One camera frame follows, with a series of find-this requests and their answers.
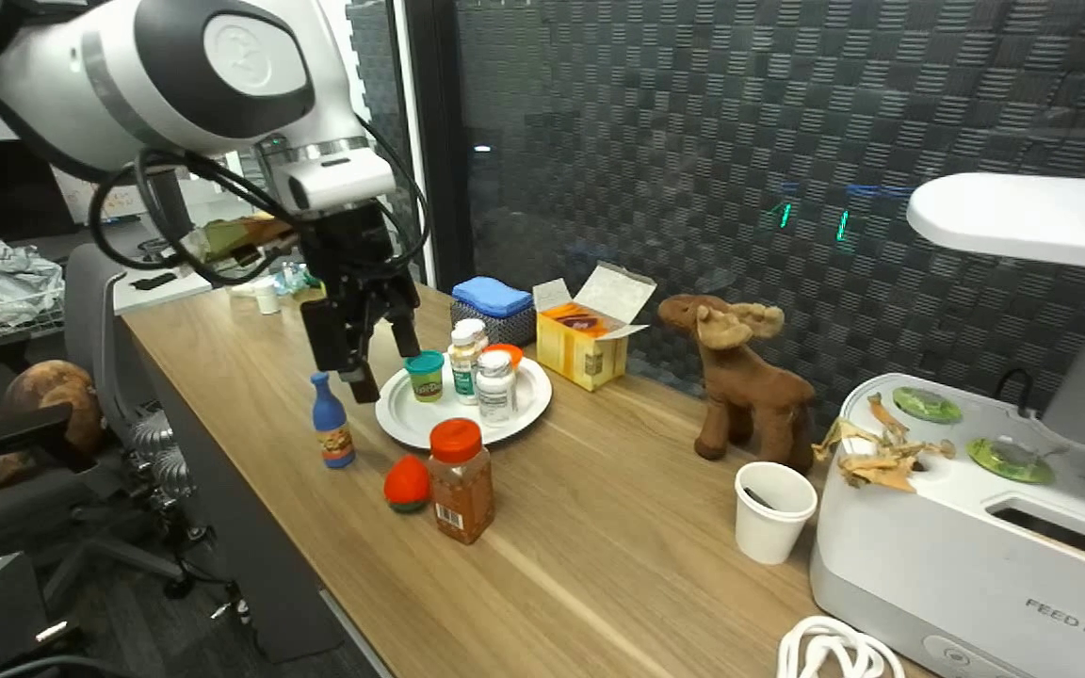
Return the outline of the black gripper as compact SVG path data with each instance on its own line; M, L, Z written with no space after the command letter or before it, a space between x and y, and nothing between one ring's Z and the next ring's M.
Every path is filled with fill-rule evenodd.
M371 341L381 319L404 357L419 355L419 287L407 255L396 253L381 203L307 219L297 245L310 274L323 287L320 303L303 306L303 326L320 370L341 372L358 405L376 405L381 383L371 370Z

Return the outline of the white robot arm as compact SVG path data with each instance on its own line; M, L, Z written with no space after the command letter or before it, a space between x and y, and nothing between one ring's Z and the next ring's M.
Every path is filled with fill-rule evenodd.
M350 110L323 0L0 0L0 122L97 190L137 184L163 233L188 225L181 175L287 224L323 284L303 311L313 357L361 405L374 327L419 348L400 176Z

